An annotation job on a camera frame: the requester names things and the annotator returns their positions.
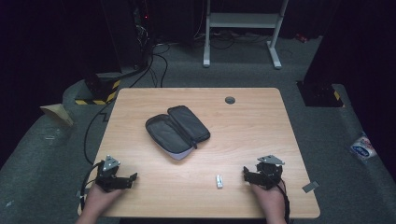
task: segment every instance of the blue sticker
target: blue sticker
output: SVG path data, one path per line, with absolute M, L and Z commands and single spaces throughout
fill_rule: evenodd
M 355 152 L 363 157 L 369 157 L 370 153 L 364 147 L 352 147 Z

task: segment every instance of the round hole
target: round hole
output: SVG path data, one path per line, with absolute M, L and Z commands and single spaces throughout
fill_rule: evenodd
M 225 98 L 225 103 L 232 105 L 233 103 L 235 103 L 235 98 L 233 98 L 232 96 L 227 96 Z

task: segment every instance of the eyeglass case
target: eyeglass case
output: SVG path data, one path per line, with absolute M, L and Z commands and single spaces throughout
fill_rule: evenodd
M 173 159 L 182 160 L 197 144 L 210 137 L 206 126 L 184 105 L 168 108 L 166 114 L 146 121 L 152 139 Z

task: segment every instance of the white object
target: white object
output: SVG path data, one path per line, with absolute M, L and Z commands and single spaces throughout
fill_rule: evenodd
M 275 50 L 275 43 L 279 35 L 280 26 L 285 17 L 286 6 L 289 0 L 283 0 L 279 13 L 210 13 L 210 0 L 207 0 L 204 67 L 210 66 L 210 28 L 211 27 L 238 27 L 238 28 L 271 28 L 274 29 L 272 40 L 267 42 L 271 58 L 276 69 L 282 67 Z
M 222 184 L 221 175 L 216 175 L 216 183 L 218 185 L 218 189 L 222 189 L 223 184 Z
M 73 126 L 73 120 L 70 118 L 64 106 L 61 104 L 57 105 L 42 105 L 40 109 L 50 118 L 60 121 L 62 124 Z
M 361 161 L 366 161 L 376 156 L 376 151 L 366 133 L 362 133 L 361 137 L 350 146 L 350 151 Z

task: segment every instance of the white metal stand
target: white metal stand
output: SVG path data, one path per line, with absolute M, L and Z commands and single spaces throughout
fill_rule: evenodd
M 283 0 L 279 13 L 276 14 L 254 14 L 254 13 L 211 13 L 210 0 L 207 0 L 204 67 L 210 66 L 210 28 L 211 27 L 237 27 L 237 28 L 272 28 L 274 33 L 267 46 L 276 69 L 282 67 L 275 44 L 279 35 L 280 26 L 285 16 L 286 6 L 289 0 Z

